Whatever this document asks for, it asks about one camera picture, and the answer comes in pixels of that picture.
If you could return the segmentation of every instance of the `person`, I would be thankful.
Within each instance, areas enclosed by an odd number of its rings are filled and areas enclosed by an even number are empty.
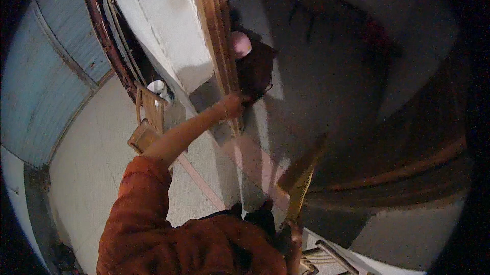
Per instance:
[[[280,254],[273,246],[270,200],[245,220],[240,204],[176,228],[166,220],[172,162],[204,131],[241,116],[247,100],[227,95],[127,165],[99,242],[97,274],[298,274],[301,229],[288,223],[291,245]]]

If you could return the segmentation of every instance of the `wooden frame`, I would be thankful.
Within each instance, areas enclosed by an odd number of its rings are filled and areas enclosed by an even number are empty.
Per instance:
[[[195,3],[221,93],[226,95],[238,92],[240,88],[236,63],[229,43],[231,25],[228,2],[227,0],[195,0]],[[230,127],[235,136],[240,135],[243,129],[242,119],[230,120]]]

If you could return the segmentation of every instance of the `pink hat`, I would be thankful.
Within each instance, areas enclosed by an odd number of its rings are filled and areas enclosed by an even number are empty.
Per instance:
[[[230,34],[235,59],[242,59],[252,51],[252,44],[247,35],[241,31],[232,31]]]

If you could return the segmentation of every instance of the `white wall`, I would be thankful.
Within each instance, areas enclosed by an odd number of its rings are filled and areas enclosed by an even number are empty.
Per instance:
[[[390,70],[378,121],[408,101],[450,52],[458,26],[444,0],[346,0],[371,14],[399,41],[404,55]]]
[[[194,0],[116,0],[131,30],[192,93],[214,73]]]
[[[26,190],[24,187],[24,162],[11,154],[3,146],[0,147],[0,156],[2,157],[3,180],[5,181],[8,197],[12,204],[12,208],[14,209],[14,213],[32,250],[47,269],[46,262],[39,250],[29,220]]]

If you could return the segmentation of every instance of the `metal pipe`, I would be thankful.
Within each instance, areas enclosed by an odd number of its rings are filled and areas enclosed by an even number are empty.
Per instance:
[[[343,266],[349,273],[353,275],[359,275],[359,271],[353,267],[347,260],[344,259],[344,257],[340,256],[333,247],[328,245],[325,241],[323,240],[318,240],[316,242],[316,246],[321,248],[324,252],[327,254],[331,255],[337,262]]]

